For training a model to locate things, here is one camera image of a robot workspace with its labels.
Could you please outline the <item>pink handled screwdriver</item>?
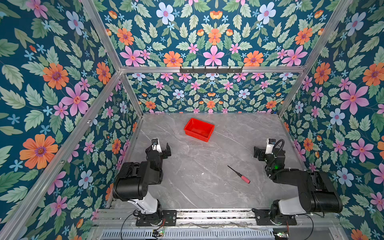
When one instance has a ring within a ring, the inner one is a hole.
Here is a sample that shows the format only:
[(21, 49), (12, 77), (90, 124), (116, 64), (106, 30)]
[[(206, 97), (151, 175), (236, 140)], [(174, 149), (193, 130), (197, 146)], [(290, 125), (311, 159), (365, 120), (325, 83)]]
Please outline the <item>pink handled screwdriver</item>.
[(231, 168), (230, 166), (228, 166), (233, 172), (235, 172), (245, 183), (247, 184), (250, 184), (250, 180), (245, 177), (244, 175), (242, 175), (241, 173), (237, 172), (236, 170), (234, 170), (233, 168)]

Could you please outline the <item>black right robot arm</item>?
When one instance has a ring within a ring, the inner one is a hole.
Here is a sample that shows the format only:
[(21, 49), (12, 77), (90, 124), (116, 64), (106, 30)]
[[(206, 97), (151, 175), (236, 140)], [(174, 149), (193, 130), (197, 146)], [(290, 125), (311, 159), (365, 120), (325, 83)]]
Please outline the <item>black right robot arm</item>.
[(269, 210), (252, 209), (259, 226), (296, 225), (295, 216), (310, 213), (341, 213), (340, 195), (324, 172), (311, 172), (285, 167), (285, 151), (254, 147), (254, 158), (265, 162), (267, 177), (276, 184), (294, 186), (298, 195), (275, 200)]

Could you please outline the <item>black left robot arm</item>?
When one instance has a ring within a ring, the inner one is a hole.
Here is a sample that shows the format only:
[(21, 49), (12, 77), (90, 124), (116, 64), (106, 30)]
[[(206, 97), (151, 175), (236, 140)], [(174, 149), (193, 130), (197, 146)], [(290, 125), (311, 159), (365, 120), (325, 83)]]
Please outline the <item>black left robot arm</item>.
[(172, 155), (171, 148), (166, 145), (162, 150), (159, 140), (153, 139), (145, 153), (146, 160), (143, 162), (122, 164), (113, 185), (113, 198), (136, 207), (133, 216), (137, 227), (173, 227), (177, 211), (164, 210), (160, 200), (149, 192), (150, 185), (162, 183), (163, 161)]

